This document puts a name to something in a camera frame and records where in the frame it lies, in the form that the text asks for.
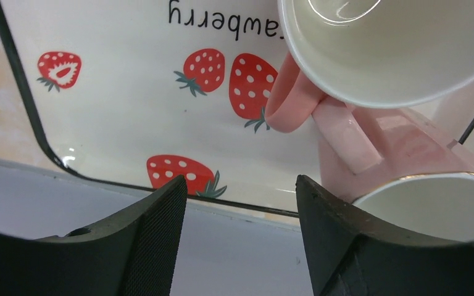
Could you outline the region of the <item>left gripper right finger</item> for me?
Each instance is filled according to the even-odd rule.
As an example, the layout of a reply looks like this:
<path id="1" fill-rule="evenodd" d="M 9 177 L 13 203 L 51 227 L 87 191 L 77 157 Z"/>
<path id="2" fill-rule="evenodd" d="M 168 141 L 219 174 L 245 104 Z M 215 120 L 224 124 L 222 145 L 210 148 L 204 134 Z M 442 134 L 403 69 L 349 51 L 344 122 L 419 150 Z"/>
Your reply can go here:
<path id="1" fill-rule="evenodd" d="M 474 295 L 474 240 L 393 225 L 305 175 L 296 200 L 315 295 Z"/>

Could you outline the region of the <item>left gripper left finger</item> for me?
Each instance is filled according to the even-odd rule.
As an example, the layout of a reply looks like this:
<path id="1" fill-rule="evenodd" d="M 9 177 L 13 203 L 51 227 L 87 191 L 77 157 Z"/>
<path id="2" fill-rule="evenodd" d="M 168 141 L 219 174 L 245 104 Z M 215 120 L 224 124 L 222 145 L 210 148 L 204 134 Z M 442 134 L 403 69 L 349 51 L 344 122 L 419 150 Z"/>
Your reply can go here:
<path id="1" fill-rule="evenodd" d="M 0 295 L 168 295 L 186 200 L 178 176 L 65 236 L 0 233 Z"/>

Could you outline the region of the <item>strawberry print tray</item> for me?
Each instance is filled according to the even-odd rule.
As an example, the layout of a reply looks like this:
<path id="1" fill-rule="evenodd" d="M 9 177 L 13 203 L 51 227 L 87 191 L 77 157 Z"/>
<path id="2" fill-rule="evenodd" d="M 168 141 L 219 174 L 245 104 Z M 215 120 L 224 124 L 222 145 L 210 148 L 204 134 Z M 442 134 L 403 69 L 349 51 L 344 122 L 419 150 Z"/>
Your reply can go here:
<path id="1" fill-rule="evenodd" d="M 322 135 L 313 112 L 289 133 L 267 122 L 272 91 L 296 83 L 279 76 L 277 3 L 0 1 L 0 37 L 38 144 L 65 171 L 151 189 L 182 175 L 195 199 L 294 213 L 297 176 L 321 183 Z M 456 140 L 474 83 L 393 109 Z"/>

